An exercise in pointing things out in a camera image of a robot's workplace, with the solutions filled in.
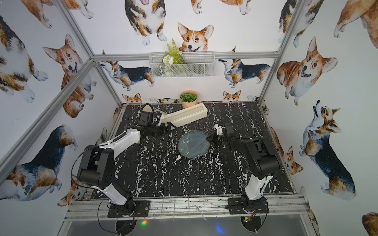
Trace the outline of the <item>cream plastic wrap dispenser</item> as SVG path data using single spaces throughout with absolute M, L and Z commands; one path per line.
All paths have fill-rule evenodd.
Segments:
M 182 109 L 180 111 L 163 115 L 162 123 L 171 123 L 175 127 L 182 127 L 189 123 L 198 121 L 200 119 L 206 118 L 208 114 L 208 109 L 203 103 L 199 103 L 195 106 Z

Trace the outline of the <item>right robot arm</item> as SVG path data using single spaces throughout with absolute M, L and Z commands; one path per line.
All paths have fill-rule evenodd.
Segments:
M 215 146 L 231 149 L 245 156 L 252 175 L 245 187 L 242 203 L 246 206 L 261 203 L 267 184 L 281 169 L 277 151 L 269 139 L 238 135 L 232 124 L 227 123 L 223 126 L 216 124 L 215 132 L 206 140 Z

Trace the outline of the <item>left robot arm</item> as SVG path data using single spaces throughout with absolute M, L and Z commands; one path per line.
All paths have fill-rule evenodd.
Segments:
M 87 146 L 78 169 L 78 180 L 101 191 L 112 204 L 133 208 L 133 204 L 128 203 L 133 200 L 132 194 L 115 177 L 115 158 L 145 137 L 171 133 L 177 126 L 164 123 L 163 117 L 160 112 L 141 111 L 136 123 L 126 127 L 120 135 L 100 145 Z

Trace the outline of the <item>beige work glove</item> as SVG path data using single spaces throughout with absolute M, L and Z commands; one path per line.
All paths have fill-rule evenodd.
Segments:
M 155 113 L 155 114 L 161 114 L 161 115 L 167 115 L 167 113 L 157 109 L 154 107 L 154 109 L 151 108 L 151 106 L 145 106 L 143 109 L 139 110 L 139 113 L 141 112 L 147 112 L 147 113 Z

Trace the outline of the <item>pink pot with succulent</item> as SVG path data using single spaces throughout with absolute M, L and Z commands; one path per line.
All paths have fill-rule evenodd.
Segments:
M 181 104 L 184 109 L 195 106 L 197 104 L 198 95 L 192 90 L 182 92 L 180 95 Z

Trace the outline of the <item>green fern with white flower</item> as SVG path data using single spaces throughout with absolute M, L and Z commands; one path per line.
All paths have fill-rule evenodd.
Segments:
M 179 49 L 174 39 L 172 39 L 171 44 L 167 43 L 167 48 L 168 51 L 165 52 L 162 59 L 165 76 L 172 77 L 183 73 L 184 60 L 182 58 L 182 51 Z

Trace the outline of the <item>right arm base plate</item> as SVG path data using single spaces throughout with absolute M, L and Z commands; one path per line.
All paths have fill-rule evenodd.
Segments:
M 242 195 L 239 198 L 228 198 L 227 203 L 225 209 L 228 209 L 230 214 L 269 213 L 268 201 L 263 196 L 257 200 L 249 200 Z

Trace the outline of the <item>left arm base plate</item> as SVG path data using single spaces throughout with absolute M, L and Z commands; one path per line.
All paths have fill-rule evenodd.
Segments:
M 127 201 L 125 205 L 110 203 L 108 218 L 120 217 L 147 217 L 150 209 L 150 201 Z

